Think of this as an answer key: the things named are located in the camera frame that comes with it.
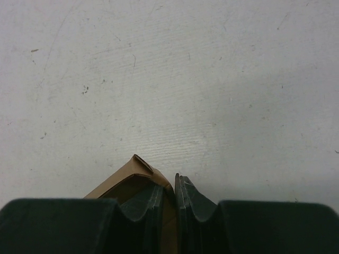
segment scuff mark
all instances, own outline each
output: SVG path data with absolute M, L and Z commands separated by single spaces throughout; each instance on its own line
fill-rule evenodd
M 288 12 L 288 13 L 285 15 L 285 17 L 282 19 L 282 21 L 281 21 L 280 25 L 278 26 L 277 30 L 279 30 L 279 28 L 281 27 L 282 23 L 285 22 L 285 20 L 289 17 L 289 15 L 290 15 L 290 13 Z

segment black dark object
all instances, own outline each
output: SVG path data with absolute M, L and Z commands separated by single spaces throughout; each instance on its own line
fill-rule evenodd
M 214 204 L 175 177 L 179 253 L 339 253 L 339 219 L 327 206 L 283 202 Z
M 163 188 L 114 199 L 17 199 L 0 211 L 0 253 L 159 253 Z
M 175 177 L 179 253 L 339 253 L 327 206 L 222 201 Z M 0 211 L 0 253 L 159 253 L 163 188 L 114 199 L 18 199 Z

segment brown paper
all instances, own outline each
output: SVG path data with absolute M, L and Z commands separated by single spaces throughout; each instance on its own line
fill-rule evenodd
M 138 155 L 91 191 L 85 198 L 116 198 L 124 203 L 150 182 L 165 188 L 161 253 L 177 253 L 175 195 L 168 180 Z

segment tan cardboard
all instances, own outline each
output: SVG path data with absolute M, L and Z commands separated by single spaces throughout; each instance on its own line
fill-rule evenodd
M 116 198 L 122 204 L 144 189 L 150 182 L 155 182 L 165 188 L 161 253 L 177 253 L 173 188 L 159 170 L 153 168 L 138 155 L 133 155 L 130 161 L 85 198 Z

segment white surface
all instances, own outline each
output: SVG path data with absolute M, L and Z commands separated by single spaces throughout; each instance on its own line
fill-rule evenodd
M 83 197 L 137 153 L 214 201 L 339 211 L 338 7 L 1 1 L 0 206 Z

